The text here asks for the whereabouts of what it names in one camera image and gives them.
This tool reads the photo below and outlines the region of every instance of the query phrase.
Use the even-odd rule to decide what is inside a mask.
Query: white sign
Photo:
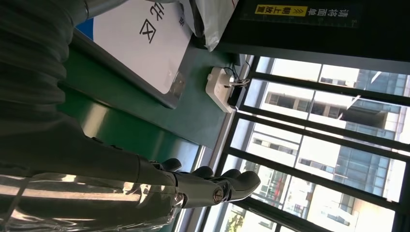
[[[179,3],[128,1],[94,18],[94,42],[163,94],[192,32]]]

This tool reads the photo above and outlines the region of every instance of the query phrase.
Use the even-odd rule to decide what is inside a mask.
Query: green panel
[[[93,123],[101,117],[98,114],[101,111],[97,111],[95,118],[91,116],[93,108],[102,109],[104,116],[96,130],[97,138],[107,144],[135,152],[149,160],[164,161],[169,158],[178,158],[182,163],[181,170],[191,171],[199,145],[152,123],[106,107],[71,88],[61,86],[61,89],[66,93],[66,102],[59,106],[59,110],[76,118],[83,128],[88,122]],[[161,232],[172,231],[173,224],[165,226]]]
[[[229,65],[223,53],[188,47],[180,66],[186,78],[186,89],[178,107],[170,110],[116,73],[70,49],[66,62],[69,85],[98,101],[152,122],[182,138],[214,147],[225,113],[205,92],[212,67]]]

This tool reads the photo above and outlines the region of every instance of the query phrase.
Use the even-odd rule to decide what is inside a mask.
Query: black sign
[[[361,4],[343,2],[255,0],[244,4],[241,20],[272,23],[357,28],[362,14]]]

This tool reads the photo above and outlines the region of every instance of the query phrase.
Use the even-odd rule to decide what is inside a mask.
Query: metal screw
[[[219,203],[223,199],[223,191],[221,189],[217,189],[214,193],[214,202]]]

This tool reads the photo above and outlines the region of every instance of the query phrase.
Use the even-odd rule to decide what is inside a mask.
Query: plastic bag
[[[196,0],[204,22],[206,47],[211,52],[218,45],[239,0]]]
[[[0,175],[0,231],[157,231],[175,219],[182,203],[172,186],[54,173]]]

